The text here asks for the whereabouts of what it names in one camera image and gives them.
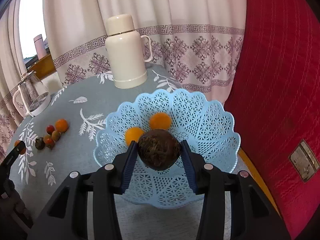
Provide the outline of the grey gloved left hand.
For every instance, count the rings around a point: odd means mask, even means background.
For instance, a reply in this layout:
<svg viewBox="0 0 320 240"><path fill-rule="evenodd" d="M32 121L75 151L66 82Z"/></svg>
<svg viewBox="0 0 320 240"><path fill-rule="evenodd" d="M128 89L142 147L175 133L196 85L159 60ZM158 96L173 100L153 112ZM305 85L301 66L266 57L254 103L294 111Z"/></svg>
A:
<svg viewBox="0 0 320 240"><path fill-rule="evenodd" d="M26 208L12 180L1 183L1 239L27 239L33 226Z"/></svg>

